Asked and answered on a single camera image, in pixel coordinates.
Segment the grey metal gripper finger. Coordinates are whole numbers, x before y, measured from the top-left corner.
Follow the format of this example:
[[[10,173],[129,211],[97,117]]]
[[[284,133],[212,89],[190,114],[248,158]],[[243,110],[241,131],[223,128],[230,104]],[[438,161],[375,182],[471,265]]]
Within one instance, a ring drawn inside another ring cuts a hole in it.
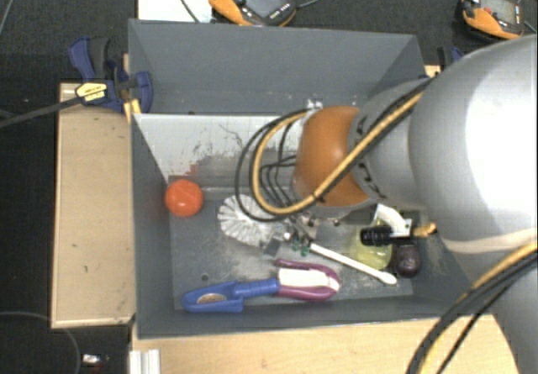
[[[263,247],[264,258],[276,258],[283,244],[282,237],[273,236]]]

